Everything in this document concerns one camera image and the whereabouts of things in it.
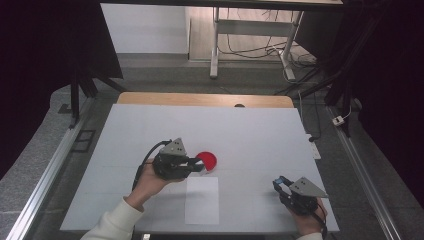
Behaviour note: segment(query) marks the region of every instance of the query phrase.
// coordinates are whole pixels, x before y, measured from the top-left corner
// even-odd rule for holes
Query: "table leg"
[[[290,35],[287,37],[287,43],[284,47],[284,51],[280,53],[280,59],[284,66],[284,72],[286,73],[287,80],[288,81],[294,81],[296,80],[296,77],[294,76],[293,70],[290,66],[289,62],[289,54],[290,49],[293,44],[294,37],[296,36],[297,28],[299,27],[300,19],[302,18],[303,11],[298,12],[296,18],[294,19],[292,29],[290,31]]]
[[[71,79],[71,109],[72,109],[72,116],[71,116],[71,124],[69,126],[70,129],[73,129],[80,117],[79,112],[79,84],[78,84],[78,73],[77,70],[74,71],[74,74],[72,75]]]
[[[215,14],[213,18],[213,27],[214,27],[214,39],[212,47],[212,57],[211,57],[211,72],[210,78],[215,79],[218,77],[218,24],[219,24],[219,8],[214,8]]]

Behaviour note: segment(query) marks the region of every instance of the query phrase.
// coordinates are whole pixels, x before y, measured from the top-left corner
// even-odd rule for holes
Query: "wooden table edge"
[[[198,93],[123,92],[119,95],[117,103],[211,107],[234,107],[236,104],[242,104],[256,108],[294,108],[293,101],[287,96]]]

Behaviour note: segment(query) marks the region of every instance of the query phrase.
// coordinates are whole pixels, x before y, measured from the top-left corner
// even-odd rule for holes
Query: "human hand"
[[[324,205],[322,204],[321,198],[317,198],[318,201],[318,209],[315,210],[315,214],[318,215],[323,221],[325,221],[325,218],[327,216],[327,210],[324,208]],[[308,216],[299,216],[296,215],[292,210],[288,209],[296,222],[297,230],[299,231],[300,235],[308,235],[311,233],[321,233],[321,224],[311,215]]]
[[[138,183],[125,201],[135,209],[144,211],[143,204],[152,196],[158,194],[167,184],[181,182],[184,179],[163,180],[155,174],[152,166],[153,159],[147,160],[143,167]]]

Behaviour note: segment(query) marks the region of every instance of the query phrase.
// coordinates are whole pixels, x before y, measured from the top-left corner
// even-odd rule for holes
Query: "power strip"
[[[342,116],[338,116],[338,117],[333,118],[333,124],[335,126],[340,126],[343,123],[344,123],[344,119],[342,118]]]

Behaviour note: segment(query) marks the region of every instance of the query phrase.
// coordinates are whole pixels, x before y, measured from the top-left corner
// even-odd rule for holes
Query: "white sleeve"
[[[97,225],[81,240],[129,240],[134,224],[142,216],[142,212],[134,209],[122,199],[114,210],[103,214]]]
[[[311,233],[298,238],[297,240],[322,240],[321,233]]]

